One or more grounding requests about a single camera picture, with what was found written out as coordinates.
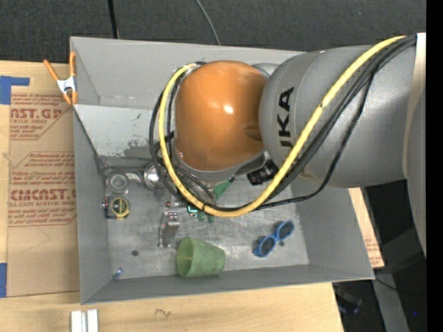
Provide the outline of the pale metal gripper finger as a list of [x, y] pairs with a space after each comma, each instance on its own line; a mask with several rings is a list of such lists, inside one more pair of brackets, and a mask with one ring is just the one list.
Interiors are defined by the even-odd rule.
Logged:
[[162, 213], [161, 218], [160, 218], [160, 222], [159, 222], [158, 247], [160, 247], [160, 248], [167, 248], [168, 247], [168, 239], [166, 237], [168, 222], [169, 222], [169, 212]]
[[178, 214], [176, 212], [170, 212], [169, 213], [169, 233], [170, 233], [169, 247], [172, 247], [174, 245], [174, 241], [175, 241], [179, 226], [180, 226], [180, 221], [179, 221]]

